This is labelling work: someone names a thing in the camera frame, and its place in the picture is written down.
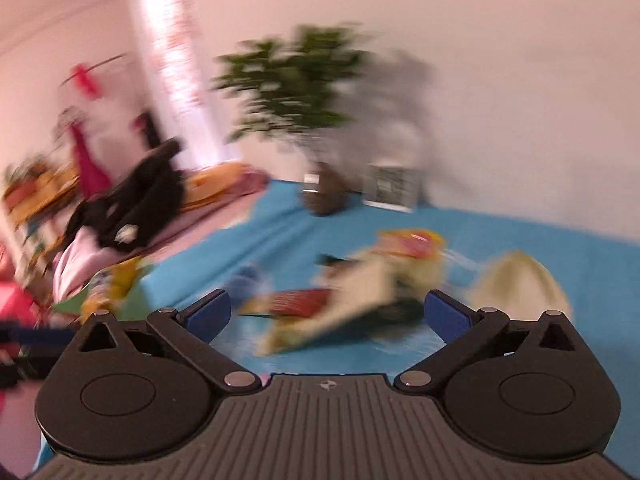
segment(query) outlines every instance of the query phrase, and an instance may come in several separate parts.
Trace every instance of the brown vase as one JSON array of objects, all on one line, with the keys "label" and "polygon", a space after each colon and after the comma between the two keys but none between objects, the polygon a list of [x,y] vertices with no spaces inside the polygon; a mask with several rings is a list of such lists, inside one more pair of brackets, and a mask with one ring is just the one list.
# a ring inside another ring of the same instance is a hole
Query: brown vase
[{"label": "brown vase", "polygon": [[327,216],[345,208],[349,193],[344,179],[331,166],[316,162],[305,174],[302,202],[309,211]]}]

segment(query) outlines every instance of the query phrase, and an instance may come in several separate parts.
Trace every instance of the silver screw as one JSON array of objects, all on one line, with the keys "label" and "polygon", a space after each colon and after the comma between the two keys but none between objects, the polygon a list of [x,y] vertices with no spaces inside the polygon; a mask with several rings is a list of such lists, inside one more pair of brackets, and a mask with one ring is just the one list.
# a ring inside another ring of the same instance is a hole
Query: silver screw
[{"label": "silver screw", "polygon": [[420,370],[409,370],[400,375],[400,382],[404,384],[404,386],[417,388],[429,384],[431,382],[431,376],[427,372]]},{"label": "silver screw", "polygon": [[225,383],[232,388],[244,388],[254,384],[255,376],[249,372],[231,372],[225,376]]}]

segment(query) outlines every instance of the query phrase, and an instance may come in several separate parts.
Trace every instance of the blue surface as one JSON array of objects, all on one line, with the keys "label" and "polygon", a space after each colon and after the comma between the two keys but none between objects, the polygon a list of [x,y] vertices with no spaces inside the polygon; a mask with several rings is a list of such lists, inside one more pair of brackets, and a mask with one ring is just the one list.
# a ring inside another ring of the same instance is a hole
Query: blue surface
[{"label": "blue surface", "polygon": [[[274,290],[301,288],[315,275],[318,254],[347,256],[372,244],[380,229],[406,227],[432,229],[453,251],[477,262],[520,249],[551,271],[572,304],[576,327],[622,398],[622,415],[607,455],[640,476],[639,246],[456,210],[421,208],[402,214],[361,206],[355,199],[347,211],[317,218],[301,208],[296,185],[275,182],[249,222],[213,233],[168,259],[142,286],[153,307],[183,308],[253,262],[269,275]],[[468,284],[462,274],[453,276],[457,285]],[[213,346],[258,374],[382,371],[393,378],[443,345],[424,325],[399,342],[343,342],[257,358],[253,346],[267,324],[265,319],[232,319]]]}]

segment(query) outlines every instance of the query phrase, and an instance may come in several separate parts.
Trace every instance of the white wall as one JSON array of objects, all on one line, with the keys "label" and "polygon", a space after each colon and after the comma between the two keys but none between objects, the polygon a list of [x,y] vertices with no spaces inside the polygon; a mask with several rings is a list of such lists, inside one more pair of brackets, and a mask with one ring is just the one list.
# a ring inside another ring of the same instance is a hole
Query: white wall
[{"label": "white wall", "polygon": [[[5,51],[0,56],[0,169],[52,146],[61,111],[58,87],[74,65],[134,49],[124,0],[97,0]],[[6,236],[8,225],[0,217]]]},{"label": "white wall", "polygon": [[[340,133],[356,166],[400,146],[438,206],[640,239],[640,0],[198,2],[212,56],[297,23],[376,35],[380,57],[349,99],[360,121]],[[302,173],[273,146],[242,149]]]}]

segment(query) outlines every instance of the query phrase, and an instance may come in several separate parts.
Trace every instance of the triangular cutout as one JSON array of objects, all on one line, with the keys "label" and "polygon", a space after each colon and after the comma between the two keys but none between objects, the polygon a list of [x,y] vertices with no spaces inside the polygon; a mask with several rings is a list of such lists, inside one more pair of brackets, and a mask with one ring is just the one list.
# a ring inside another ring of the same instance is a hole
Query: triangular cutout
[{"label": "triangular cutout", "polygon": [[569,338],[558,324],[551,323],[546,329],[545,335],[540,341],[542,348],[553,348],[554,350],[575,350]]},{"label": "triangular cutout", "polygon": [[116,348],[116,343],[111,337],[107,326],[104,323],[97,323],[87,336],[80,351],[93,352],[94,350],[106,350],[109,348]]}]

